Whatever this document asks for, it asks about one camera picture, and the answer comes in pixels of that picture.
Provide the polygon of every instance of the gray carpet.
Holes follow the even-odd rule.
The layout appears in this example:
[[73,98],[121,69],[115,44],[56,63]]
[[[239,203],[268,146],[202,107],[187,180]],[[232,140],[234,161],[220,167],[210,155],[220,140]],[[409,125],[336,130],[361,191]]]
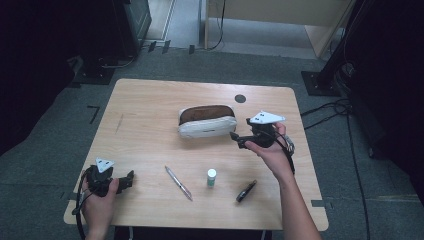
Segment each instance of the gray carpet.
[[[157,48],[126,68],[108,86],[66,88],[31,135],[0,158],[0,239],[78,239],[63,222],[67,199],[80,174],[116,80],[161,79],[291,87],[301,112],[335,97],[308,96],[301,71],[319,71],[324,62],[282,57]],[[95,109],[99,114],[92,121]],[[303,118],[309,126],[329,115],[325,109]],[[391,161],[368,157],[355,116],[350,117],[359,176],[365,193],[371,239],[424,239],[424,209],[408,176]],[[350,149],[347,118],[335,117],[306,130],[330,226],[325,239],[366,239],[360,186]],[[274,239],[282,233],[274,232]]]

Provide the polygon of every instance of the person's right hand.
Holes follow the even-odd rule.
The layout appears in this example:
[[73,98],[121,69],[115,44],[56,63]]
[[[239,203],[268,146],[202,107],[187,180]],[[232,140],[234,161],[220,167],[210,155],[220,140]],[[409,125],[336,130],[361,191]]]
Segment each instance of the person's right hand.
[[[286,126],[284,126],[284,124],[277,122],[274,124],[274,127],[281,135],[286,134]],[[280,135],[277,139],[286,146],[286,141]],[[293,176],[290,163],[281,149],[281,146],[276,142],[268,148],[260,147],[251,141],[247,141],[245,146],[264,160],[265,164],[272,171],[278,181],[283,180],[286,176]]]

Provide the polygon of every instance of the white tag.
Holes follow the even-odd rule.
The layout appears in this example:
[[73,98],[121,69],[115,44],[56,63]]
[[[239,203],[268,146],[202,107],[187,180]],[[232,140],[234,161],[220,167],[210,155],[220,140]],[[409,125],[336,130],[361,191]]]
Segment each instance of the white tag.
[[113,166],[113,164],[115,164],[114,161],[96,158],[96,165],[100,173],[103,173],[104,171],[108,170],[110,167]]
[[272,113],[261,111],[260,113],[256,114],[256,116],[252,117],[250,119],[250,122],[257,123],[257,124],[267,124],[267,123],[281,122],[284,120],[286,120],[286,118],[283,116],[278,116]]

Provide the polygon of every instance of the person's left hand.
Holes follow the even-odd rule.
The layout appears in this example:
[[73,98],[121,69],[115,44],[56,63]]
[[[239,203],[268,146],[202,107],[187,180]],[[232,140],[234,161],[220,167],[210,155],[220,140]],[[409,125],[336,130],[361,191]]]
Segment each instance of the person's left hand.
[[115,198],[118,187],[119,179],[115,178],[109,184],[107,195],[99,197],[91,194],[90,190],[88,190],[87,179],[84,179],[82,189],[85,190],[85,196],[89,196],[81,209],[89,228],[86,239],[105,239],[115,211]]

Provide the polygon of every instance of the hand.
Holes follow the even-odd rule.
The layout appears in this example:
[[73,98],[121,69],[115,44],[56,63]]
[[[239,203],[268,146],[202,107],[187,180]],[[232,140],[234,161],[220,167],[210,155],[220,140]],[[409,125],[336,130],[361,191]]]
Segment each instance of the hand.
[[[277,122],[274,124],[274,127],[279,134],[286,134],[286,126],[284,124]],[[286,146],[286,141],[281,136],[278,136],[277,139]],[[262,148],[251,141],[247,141],[245,146],[264,160],[278,181],[283,180],[286,176],[293,175],[286,155],[281,149],[281,146],[276,142],[268,148]]]
[[89,196],[82,206],[82,214],[89,227],[86,239],[106,238],[115,211],[115,198],[118,187],[119,179],[115,178],[109,185],[107,195],[99,197],[88,190],[87,179],[84,179],[82,189],[87,189],[85,196]]

